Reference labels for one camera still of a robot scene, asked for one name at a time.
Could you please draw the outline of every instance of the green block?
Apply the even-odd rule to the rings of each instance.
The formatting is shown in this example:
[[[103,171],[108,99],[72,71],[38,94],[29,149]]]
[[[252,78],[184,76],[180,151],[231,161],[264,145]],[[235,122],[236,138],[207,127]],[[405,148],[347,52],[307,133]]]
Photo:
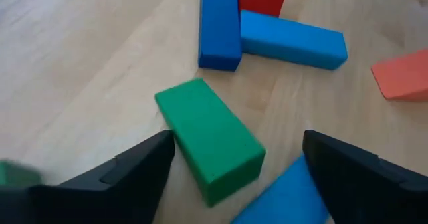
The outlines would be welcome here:
[[[10,160],[0,160],[0,186],[28,187],[41,183],[41,175],[35,169]]]
[[[258,178],[265,148],[202,79],[155,98],[208,206]]]

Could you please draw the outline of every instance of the wooden floor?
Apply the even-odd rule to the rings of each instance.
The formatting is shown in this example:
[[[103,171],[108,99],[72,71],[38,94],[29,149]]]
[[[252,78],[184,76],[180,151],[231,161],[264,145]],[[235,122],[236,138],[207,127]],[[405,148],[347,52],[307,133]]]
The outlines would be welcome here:
[[[387,102],[370,66],[428,47],[428,0],[286,0],[281,17],[343,31],[329,72],[244,54],[198,70],[199,0],[0,0],[0,158],[56,184],[166,128],[154,94],[202,76],[267,148],[258,181],[205,207],[180,151],[156,223],[227,223],[314,129],[428,175],[428,104]]]

